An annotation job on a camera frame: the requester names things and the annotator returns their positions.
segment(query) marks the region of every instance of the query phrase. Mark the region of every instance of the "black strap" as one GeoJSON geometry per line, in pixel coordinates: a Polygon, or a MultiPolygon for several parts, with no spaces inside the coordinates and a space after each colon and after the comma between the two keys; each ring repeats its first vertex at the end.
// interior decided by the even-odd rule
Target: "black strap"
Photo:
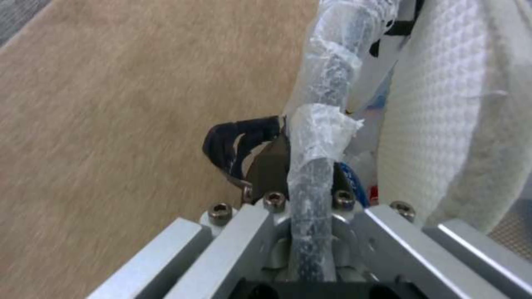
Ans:
{"type": "Polygon", "coordinates": [[[203,142],[203,153],[227,174],[243,179],[242,162],[251,150],[279,136],[277,116],[222,123],[212,127],[203,142]],[[235,153],[234,144],[242,135],[235,153]]]}
{"type": "MultiPolygon", "coordinates": [[[[395,21],[395,23],[384,33],[384,35],[388,36],[408,36],[412,33],[412,29],[414,28],[415,22],[418,20],[419,14],[421,13],[421,9],[423,8],[423,4],[425,3],[425,0],[415,0],[415,8],[414,8],[414,19],[411,21],[395,21]]],[[[380,40],[374,42],[370,49],[369,54],[373,57],[379,57],[379,45],[380,40]]]]}

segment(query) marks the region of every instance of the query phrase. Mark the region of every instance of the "metal frame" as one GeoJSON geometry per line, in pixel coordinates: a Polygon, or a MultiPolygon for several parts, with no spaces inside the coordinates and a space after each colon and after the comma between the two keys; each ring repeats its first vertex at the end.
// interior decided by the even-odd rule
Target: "metal frame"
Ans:
{"type": "Polygon", "coordinates": [[[530,264],[465,222],[450,220],[424,231],[507,296],[532,298],[530,264]]]}
{"type": "Polygon", "coordinates": [[[241,278],[260,276],[272,237],[272,215],[245,204],[165,298],[227,298],[241,278]]]}
{"type": "Polygon", "coordinates": [[[411,281],[430,298],[505,297],[388,206],[366,209],[352,227],[364,264],[381,281],[411,281]]]}
{"type": "Polygon", "coordinates": [[[211,240],[209,228],[178,218],[88,298],[162,298],[211,240]]]}
{"type": "MultiPolygon", "coordinates": [[[[278,213],[259,201],[235,214],[217,237],[211,223],[176,220],[89,298],[226,298],[242,278],[286,278],[289,202],[278,213]]],[[[430,298],[532,293],[530,264],[461,221],[423,233],[384,205],[334,209],[331,221],[335,265],[346,281],[410,281],[430,298]]]]}

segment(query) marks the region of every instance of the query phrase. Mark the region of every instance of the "beige carpet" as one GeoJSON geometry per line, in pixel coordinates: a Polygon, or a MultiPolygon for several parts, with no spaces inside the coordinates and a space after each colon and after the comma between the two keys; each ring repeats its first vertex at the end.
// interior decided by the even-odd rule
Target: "beige carpet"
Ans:
{"type": "Polygon", "coordinates": [[[176,217],[238,202],[214,124],[278,114],[315,4],[53,0],[0,49],[0,297],[83,297],[176,217]]]}

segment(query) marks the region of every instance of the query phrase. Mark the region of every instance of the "blue cable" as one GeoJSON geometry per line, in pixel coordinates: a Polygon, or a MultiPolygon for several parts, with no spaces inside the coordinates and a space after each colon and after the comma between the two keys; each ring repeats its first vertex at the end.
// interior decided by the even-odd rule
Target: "blue cable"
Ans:
{"type": "Polygon", "coordinates": [[[364,191],[364,188],[362,188],[362,184],[360,183],[360,179],[356,176],[355,172],[349,165],[345,163],[340,163],[340,168],[345,174],[345,177],[349,181],[349,185],[351,185],[351,189],[353,193],[356,196],[356,199],[360,202],[363,208],[369,207],[369,200],[368,197],[364,191]]]}

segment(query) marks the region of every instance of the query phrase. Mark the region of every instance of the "wrapped cable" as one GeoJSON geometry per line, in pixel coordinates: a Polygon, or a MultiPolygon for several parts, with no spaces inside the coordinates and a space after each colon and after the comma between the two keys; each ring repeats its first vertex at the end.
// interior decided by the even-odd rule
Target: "wrapped cable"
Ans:
{"type": "Polygon", "coordinates": [[[322,0],[309,31],[292,97],[285,107],[290,139],[292,280],[334,281],[331,249],[333,163],[361,122],[343,114],[371,44],[397,14],[400,0],[322,0]]]}

